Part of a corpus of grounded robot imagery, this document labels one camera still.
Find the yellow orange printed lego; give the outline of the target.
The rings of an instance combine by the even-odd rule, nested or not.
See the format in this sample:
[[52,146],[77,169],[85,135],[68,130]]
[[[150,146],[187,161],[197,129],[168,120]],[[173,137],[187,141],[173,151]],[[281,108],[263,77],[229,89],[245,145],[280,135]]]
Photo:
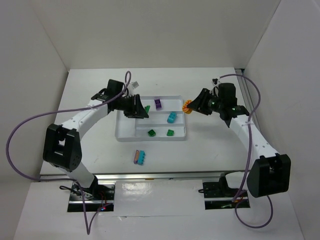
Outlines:
[[185,114],[190,114],[193,110],[188,108],[188,105],[192,102],[192,100],[188,99],[184,102],[183,106],[182,106],[182,111]]

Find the purple rounded lego block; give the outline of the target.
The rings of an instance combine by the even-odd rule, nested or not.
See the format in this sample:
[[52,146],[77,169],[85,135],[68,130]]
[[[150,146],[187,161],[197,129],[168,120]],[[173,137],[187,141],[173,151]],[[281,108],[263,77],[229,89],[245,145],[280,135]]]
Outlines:
[[161,102],[161,99],[160,99],[160,98],[156,97],[156,98],[154,99],[154,104],[155,104],[155,109],[156,109],[157,111],[162,110],[162,102]]

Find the green lego block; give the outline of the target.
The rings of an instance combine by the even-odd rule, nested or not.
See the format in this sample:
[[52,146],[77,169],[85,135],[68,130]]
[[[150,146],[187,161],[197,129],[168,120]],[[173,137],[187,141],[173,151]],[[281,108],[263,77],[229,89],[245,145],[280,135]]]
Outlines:
[[148,134],[149,137],[155,137],[156,136],[156,132],[153,129],[149,130],[147,132],[147,134]]
[[167,131],[167,133],[166,133],[166,135],[169,136],[169,137],[173,137],[174,134],[175,134],[175,131],[172,130],[172,129],[169,129],[169,130]]

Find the teal square lego block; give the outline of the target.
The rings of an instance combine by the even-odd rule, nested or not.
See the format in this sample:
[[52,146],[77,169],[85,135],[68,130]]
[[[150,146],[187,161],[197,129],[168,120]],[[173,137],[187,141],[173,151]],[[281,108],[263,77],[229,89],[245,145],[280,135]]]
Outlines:
[[176,121],[177,114],[175,112],[171,112],[167,118],[167,122],[169,124],[173,124]]

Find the teal lego brick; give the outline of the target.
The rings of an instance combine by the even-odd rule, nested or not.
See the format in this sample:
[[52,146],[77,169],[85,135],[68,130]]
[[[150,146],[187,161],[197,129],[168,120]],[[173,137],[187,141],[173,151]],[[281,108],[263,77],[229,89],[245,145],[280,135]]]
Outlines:
[[138,155],[138,159],[137,159],[137,164],[138,165],[143,165],[144,164],[145,156],[146,156],[145,151],[140,150],[139,151],[139,155]]

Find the green lego plate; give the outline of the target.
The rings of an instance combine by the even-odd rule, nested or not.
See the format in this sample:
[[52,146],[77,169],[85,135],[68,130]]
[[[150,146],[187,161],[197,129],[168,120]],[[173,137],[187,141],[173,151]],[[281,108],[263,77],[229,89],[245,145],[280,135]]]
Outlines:
[[148,113],[148,112],[149,112],[150,107],[151,107],[150,105],[147,105],[147,106],[145,106],[145,107],[144,107],[144,110],[146,111],[146,113]]

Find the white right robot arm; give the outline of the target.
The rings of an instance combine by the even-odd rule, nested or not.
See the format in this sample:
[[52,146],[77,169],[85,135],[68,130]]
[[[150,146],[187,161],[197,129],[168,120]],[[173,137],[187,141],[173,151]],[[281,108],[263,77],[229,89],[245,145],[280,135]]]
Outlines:
[[227,189],[247,191],[255,198],[288,191],[291,159],[278,153],[249,119],[247,109],[238,104],[234,84],[221,83],[212,90],[204,88],[185,107],[206,116],[218,113],[247,149],[250,162],[245,170],[221,175]]

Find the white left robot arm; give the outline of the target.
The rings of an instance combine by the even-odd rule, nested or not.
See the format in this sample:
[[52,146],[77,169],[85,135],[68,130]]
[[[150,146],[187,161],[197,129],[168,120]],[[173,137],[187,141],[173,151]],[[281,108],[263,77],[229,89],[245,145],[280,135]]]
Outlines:
[[139,94],[124,89],[123,82],[110,79],[107,87],[91,97],[88,105],[71,119],[51,124],[46,129],[42,158],[78,182],[84,192],[94,195],[101,190],[97,177],[82,163],[83,136],[110,112],[122,111],[129,119],[148,118]]

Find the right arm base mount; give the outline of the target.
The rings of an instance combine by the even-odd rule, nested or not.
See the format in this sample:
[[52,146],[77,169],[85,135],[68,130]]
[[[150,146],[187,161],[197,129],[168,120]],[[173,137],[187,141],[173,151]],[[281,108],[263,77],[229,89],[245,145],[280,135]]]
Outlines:
[[251,206],[246,192],[240,195],[235,201],[232,201],[237,191],[237,188],[230,188],[228,186],[224,173],[220,175],[218,180],[203,182],[202,188],[198,190],[204,197],[206,210],[234,209],[237,204],[239,204],[239,208],[250,208]]

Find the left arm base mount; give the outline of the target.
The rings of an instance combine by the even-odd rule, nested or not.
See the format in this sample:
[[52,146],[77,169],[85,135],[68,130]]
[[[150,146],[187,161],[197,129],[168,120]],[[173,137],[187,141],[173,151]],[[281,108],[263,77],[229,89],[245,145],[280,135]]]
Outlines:
[[[84,193],[84,202],[87,212],[96,212],[98,208],[101,208],[101,212],[113,212],[114,211],[114,198],[115,198],[115,184],[107,183],[103,184],[103,187],[98,190],[94,195]],[[72,184],[71,187],[59,186],[60,190],[68,191],[68,213],[80,213],[83,212],[83,198],[79,187],[76,184]]]

